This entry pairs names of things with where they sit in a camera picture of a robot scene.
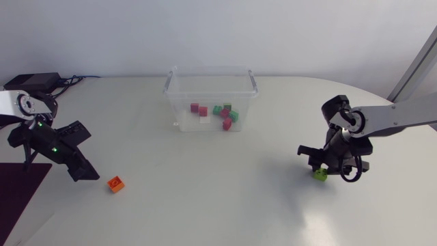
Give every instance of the black cable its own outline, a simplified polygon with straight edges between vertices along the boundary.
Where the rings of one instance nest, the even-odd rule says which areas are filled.
[[[346,182],[358,181],[361,177],[361,174],[363,173],[363,161],[361,160],[361,156],[354,156],[354,159],[355,159],[355,164],[356,164],[356,174],[355,174],[355,177],[353,177],[352,179],[346,178],[346,175],[344,174],[344,171],[343,171],[343,160],[339,161],[340,176]]]
[[[71,78],[60,79],[60,80],[58,80],[57,87],[61,87],[62,90],[59,93],[51,95],[51,96],[54,99],[56,99],[57,97],[61,96],[64,92],[66,92],[68,90],[68,88],[72,87],[73,85],[76,85],[77,83],[81,82],[84,78],[87,78],[87,77],[100,78],[99,76],[94,76],[94,75],[87,75],[87,76],[73,75],[73,77],[71,77]]]

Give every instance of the metal pole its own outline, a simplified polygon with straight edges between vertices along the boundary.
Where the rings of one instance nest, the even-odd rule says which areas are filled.
[[[387,100],[407,100],[437,62],[437,26]]]

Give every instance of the dark red mat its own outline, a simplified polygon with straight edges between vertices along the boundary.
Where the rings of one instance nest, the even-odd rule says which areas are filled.
[[[51,167],[50,163],[33,163],[29,172],[24,172],[22,163],[0,163],[0,245]]]

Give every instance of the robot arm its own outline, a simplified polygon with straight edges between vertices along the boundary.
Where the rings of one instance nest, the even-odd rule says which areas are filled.
[[[340,95],[322,106],[329,129],[322,149],[299,146],[298,154],[309,155],[313,172],[320,172],[325,163],[327,175],[339,174],[346,182],[357,181],[369,170],[369,163],[361,159],[370,155],[373,146],[369,137],[386,137],[410,126],[437,122],[437,93],[389,106],[351,108],[346,96]],[[354,178],[346,176],[357,168]]]
[[[38,153],[58,164],[66,164],[74,181],[97,180],[99,175],[77,146],[91,137],[88,130],[74,122],[52,129],[57,113],[55,99],[41,92],[32,95],[20,90],[0,92],[0,126],[21,123],[8,137],[9,144],[25,149],[25,169]]]
[[[352,137],[386,137],[410,126],[437,123],[432,110],[437,93],[388,106],[355,107],[337,112],[329,122],[348,130]]]
[[[48,103],[53,103],[53,106],[24,91],[2,91],[0,92],[0,126],[33,120],[38,114],[52,114],[52,110],[57,108],[56,102],[49,100]]]

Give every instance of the red block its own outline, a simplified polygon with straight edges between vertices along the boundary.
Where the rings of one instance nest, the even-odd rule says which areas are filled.
[[[191,113],[199,112],[199,103],[191,103]]]
[[[223,122],[223,130],[228,131],[232,126],[232,119],[226,118],[226,120]]]
[[[200,116],[207,116],[207,114],[208,114],[208,107],[199,107]]]
[[[229,115],[230,110],[224,108],[221,112],[220,112],[220,116],[223,118],[227,118],[227,116]]]

